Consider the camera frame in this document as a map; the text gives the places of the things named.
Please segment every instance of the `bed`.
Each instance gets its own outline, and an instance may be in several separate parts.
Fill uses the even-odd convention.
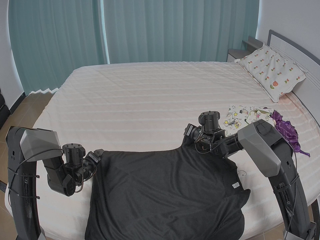
[[[298,172],[308,205],[320,194],[320,61],[302,47],[270,31],[269,41],[282,56],[305,69],[307,79],[274,103],[235,62],[145,62],[78,68],[66,79],[34,128],[57,131],[60,144],[80,143],[86,151],[170,150],[181,145],[188,123],[197,125],[203,111],[227,113],[230,103],[274,108],[299,133]],[[318,96],[310,98],[310,93]],[[246,151],[230,157],[244,189],[251,189],[242,208],[247,239],[282,222],[267,178]],[[84,239],[90,209],[91,181],[71,197],[52,191],[38,162],[37,201],[40,225],[53,239]],[[10,206],[5,199],[7,209]]]

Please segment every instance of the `floor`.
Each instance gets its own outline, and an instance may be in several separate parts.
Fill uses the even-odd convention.
[[[32,128],[45,106],[48,104],[52,97],[52,94],[47,93],[32,93],[28,95],[23,102],[18,106],[16,111],[9,116],[4,126],[0,130],[0,180],[8,183],[8,155],[6,145],[6,134],[10,126],[20,126]],[[0,191],[0,232],[1,239],[13,240],[17,236],[17,232],[14,226],[14,220],[5,207],[5,194]],[[313,221],[311,207],[309,206],[310,219]],[[282,230],[284,224],[258,234],[249,238],[250,240],[278,240],[283,239]]]

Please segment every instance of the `teal curtain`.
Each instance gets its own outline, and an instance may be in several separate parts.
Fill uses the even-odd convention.
[[[26,94],[59,88],[76,68],[106,64],[99,0],[9,0],[14,61]]]
[[[103,0],[110,63],[221,61],[255,37],[259,0]]]

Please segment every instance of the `white headboard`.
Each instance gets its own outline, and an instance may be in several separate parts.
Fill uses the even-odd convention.
[[[306,79],[297,83],[292,92],[320,126],[320,59],[273,30],[269,30],[267,45],[282,57],[295,61],[306,74]]]

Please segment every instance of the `cartoon print shirt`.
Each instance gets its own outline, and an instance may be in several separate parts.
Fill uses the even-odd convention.
[[[233,105],[229,106],[229,111],[225,118],[222,118],[223,124],[220,125],[225,130],[226,136],[237,133],[241,128],[252,122],[263,119],[275,126],[276,121],[271,118],[274,109],[261,108],[254,105]]]

